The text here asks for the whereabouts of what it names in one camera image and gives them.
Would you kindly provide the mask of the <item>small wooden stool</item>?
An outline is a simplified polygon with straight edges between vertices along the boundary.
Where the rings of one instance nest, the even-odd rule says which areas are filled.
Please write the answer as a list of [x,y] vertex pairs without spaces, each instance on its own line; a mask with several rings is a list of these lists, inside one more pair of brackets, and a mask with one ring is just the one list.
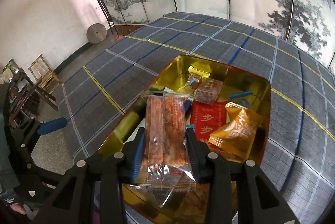
[[43,54],[40,54],[27,69],[33,78],[40,80],[39,87],[52,94],[61,84],[58,75],[45,60]]

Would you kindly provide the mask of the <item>red gold toffee tin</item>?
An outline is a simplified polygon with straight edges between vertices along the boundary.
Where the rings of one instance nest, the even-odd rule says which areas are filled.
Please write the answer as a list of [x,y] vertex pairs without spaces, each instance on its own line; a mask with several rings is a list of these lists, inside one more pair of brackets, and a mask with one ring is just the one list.
[[198,140],[232,120],[238,106],[261,117],[257,133],[239,148],[209,144],[210,151],[232,162],[261,163],[270,124],[271,91],[265,78],[210,59],[179,55],[126,111],[99,148],[109,157],[131,141],[140,127],[148,130],[139,176],[124,186],[125,203],[153,223],[203,223],[208,187],[192,178],[184,133],[193,124]]

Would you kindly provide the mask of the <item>orange-red clear snack bag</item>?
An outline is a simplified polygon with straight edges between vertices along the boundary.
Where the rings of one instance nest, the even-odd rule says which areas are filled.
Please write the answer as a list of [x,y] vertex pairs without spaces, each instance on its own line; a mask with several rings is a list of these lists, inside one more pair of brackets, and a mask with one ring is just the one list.
[[204,223],[209,185],[197,184],[195,188],[155,188],[146,195],[163,215],[180,223]]

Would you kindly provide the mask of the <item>blue snack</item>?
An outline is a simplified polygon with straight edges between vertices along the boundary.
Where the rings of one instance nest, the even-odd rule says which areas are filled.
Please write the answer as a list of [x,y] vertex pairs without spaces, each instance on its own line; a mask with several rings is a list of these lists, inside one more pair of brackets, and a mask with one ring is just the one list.
[[247,100],[247,97],[250,95],[253,95],[253,92],[251,90],[243,91],[240,93],[233,93],[233,94],[229,94],[229,100],[243,107],[251,108],[251,104]]

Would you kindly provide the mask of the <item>orange snack packet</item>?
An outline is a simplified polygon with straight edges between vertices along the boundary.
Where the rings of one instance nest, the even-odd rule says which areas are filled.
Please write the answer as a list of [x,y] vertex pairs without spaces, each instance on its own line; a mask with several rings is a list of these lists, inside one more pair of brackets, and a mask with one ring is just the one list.
[[245,160],[250,155],[257,128],[263,118],[250,108],[235,102],[228,102],[225,108],[229,122],[212,132],[208,142]]

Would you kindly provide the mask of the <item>yellow candy packet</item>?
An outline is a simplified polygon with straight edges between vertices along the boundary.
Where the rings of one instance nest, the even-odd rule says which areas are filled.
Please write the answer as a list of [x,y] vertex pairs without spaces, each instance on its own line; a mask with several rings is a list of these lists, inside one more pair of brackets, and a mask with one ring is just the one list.
[[191,96],[195,94],[196,89],[200,84],[209,78],[210,72],[196,68],[194,66],[189,66],[188,68],[188,79],[186,83],[177,89],[179,93],[187,93]]

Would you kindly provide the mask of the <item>dark wooden rack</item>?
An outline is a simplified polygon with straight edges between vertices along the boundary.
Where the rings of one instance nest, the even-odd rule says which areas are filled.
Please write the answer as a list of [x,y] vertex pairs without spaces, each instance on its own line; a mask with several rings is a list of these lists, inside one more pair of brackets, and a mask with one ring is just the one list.
[[10,118],[9,126],[14,129],[23,124],[27,119],[39,116],[40,101],[44,101],[55,111],[58,111],[56,98],[42,87],[43,78],[33,83],[26,72],[20,68],[13,76],[9,89]]

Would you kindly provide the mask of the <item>clear peanut snack bag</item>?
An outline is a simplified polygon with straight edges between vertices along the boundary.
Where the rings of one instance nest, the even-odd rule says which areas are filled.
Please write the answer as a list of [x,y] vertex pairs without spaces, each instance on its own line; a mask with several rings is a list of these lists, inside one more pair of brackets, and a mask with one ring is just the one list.
[[188,95],[149,95],[145,114],[145,149],[133,185],[186,189],[195,185],[187,154]]

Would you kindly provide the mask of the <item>red Chinese snack pack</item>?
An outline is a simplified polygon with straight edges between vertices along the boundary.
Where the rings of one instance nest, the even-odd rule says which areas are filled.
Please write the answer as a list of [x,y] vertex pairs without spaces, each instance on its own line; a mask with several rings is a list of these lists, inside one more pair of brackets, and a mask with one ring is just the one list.
[[210,134],[227,122],[226,104],[228,101],[215,102],[213,105],[194,101],[190,123],[199,141],[207,142]]

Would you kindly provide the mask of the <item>clear nougat snack pack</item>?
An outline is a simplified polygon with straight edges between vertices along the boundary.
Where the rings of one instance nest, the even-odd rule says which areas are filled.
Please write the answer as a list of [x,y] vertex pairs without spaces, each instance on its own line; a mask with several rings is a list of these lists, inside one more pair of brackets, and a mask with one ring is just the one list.
[[221,92],[222,85],[222,81],[207,78],[195,90],[194,100],[207,105],[213,105]]

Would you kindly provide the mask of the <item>round millstone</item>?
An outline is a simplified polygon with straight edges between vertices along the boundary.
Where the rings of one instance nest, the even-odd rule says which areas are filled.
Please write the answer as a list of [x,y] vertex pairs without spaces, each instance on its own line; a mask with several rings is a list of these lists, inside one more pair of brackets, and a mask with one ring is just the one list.
[[101,23],[92,24],[86,31],[86,37],[92,44],[98,44],[107,37],[107,29]]

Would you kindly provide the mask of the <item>plaid blue tablecloth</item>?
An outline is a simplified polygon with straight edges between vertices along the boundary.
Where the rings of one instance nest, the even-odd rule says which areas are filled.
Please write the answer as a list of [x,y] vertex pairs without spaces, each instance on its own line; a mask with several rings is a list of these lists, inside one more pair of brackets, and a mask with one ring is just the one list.
[[334,195],[334,77],[297,47],[261,30],[217,17],[169,13],[102,48],[57,90],[68,120],[72,161],[127,137],[124,115],[140,122],[142,91],[178,90],[190,72],[222,82],[220,100],[244,99],[263,116],[265,141],[253,159],[301,223],[318,223]]

